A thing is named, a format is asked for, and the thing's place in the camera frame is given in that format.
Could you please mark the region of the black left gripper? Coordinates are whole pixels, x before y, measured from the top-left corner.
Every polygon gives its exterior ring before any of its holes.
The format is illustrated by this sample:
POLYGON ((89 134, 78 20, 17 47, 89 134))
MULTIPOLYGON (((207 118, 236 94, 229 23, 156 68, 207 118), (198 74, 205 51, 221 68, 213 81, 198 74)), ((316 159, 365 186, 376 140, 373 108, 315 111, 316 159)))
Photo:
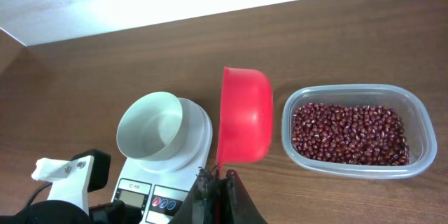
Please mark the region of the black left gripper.
POLYGON ((139 207, 118 200, 90 207, 89 217, 94 224, 140 224, 142 213, 139 207))

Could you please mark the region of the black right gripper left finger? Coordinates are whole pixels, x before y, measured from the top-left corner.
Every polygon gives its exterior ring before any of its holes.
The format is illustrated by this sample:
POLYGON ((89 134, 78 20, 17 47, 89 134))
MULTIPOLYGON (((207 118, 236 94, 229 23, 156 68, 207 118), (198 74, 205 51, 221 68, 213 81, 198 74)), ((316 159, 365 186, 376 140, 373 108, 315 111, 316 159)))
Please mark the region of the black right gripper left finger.
POLYGON ((199 167, 195 182, 169 224, 213 224, 219 200, 219 171, 199 167))

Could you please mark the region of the orange measuring scoop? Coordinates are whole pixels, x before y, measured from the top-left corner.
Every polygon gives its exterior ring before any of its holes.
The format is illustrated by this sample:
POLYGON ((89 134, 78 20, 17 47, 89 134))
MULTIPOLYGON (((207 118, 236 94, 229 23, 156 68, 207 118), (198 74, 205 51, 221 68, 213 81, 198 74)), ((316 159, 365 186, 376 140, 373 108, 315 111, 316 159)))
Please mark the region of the orange measuring scoop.
POLYGON ((274 131, 274 98, 269 78, 256 69, 225 67, 220 95, 216 164, 254 163, 269 152, 274 131))

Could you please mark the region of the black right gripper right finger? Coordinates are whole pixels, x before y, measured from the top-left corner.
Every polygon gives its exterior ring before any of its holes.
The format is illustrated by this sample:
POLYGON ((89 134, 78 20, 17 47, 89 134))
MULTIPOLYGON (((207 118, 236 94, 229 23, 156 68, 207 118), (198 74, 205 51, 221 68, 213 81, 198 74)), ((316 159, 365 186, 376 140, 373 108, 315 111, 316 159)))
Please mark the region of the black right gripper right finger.
POLYGON ((235 170, 227 170, 222 199, 222 223, 267 224, 235 170))

